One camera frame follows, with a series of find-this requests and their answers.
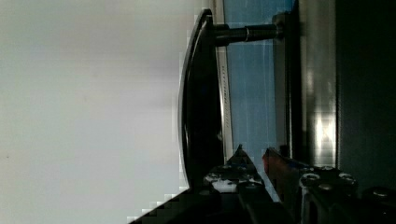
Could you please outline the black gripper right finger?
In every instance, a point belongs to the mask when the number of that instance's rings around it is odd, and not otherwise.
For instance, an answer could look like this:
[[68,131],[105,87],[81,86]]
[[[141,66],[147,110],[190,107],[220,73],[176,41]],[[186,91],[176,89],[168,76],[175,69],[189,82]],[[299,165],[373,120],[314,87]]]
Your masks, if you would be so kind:
[[307,165],[271,148],[262,160],[297,224],[396,224],[393,189],[371,187],[358,193],[354,176],[331,166]]

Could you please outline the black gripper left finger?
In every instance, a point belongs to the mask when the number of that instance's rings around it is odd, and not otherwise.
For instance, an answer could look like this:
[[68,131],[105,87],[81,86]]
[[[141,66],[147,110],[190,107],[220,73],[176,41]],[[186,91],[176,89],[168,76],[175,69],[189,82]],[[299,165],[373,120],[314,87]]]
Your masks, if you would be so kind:
[[129,224],[295,224],[268,193],[239,147],[225,163],[205,169],[190,188]]

